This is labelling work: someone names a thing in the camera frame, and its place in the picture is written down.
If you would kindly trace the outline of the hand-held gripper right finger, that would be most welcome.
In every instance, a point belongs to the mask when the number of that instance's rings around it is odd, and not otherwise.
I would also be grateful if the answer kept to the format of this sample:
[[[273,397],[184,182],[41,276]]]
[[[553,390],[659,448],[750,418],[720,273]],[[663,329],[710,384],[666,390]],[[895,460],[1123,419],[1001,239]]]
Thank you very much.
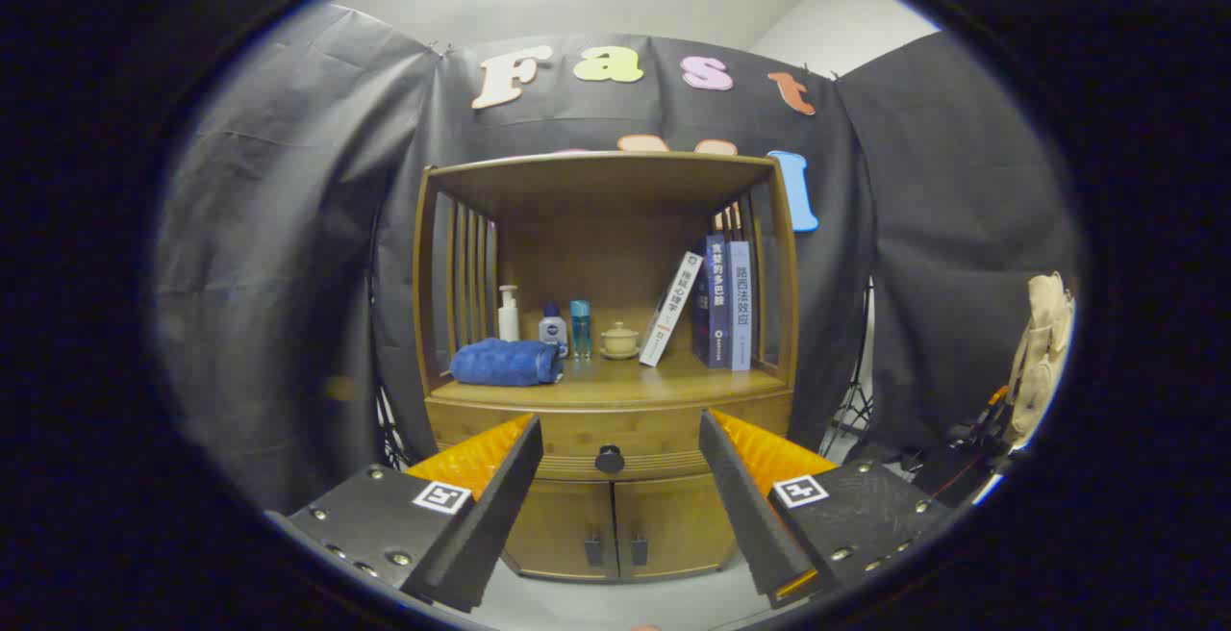
[[[837,465],[716,410],[702,412],[698,439],[753,585],[773,608],[865,583],[952,518],[879,462]]]

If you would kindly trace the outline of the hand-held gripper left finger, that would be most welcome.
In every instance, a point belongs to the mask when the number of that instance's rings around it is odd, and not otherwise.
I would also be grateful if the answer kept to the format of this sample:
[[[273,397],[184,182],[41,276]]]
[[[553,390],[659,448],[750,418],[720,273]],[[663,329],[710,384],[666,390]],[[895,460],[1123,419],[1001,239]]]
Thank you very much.
[[[359,467],[278,533],[396,604],[481,604],[544,455],[540,418],[516,416],[405,470]]]

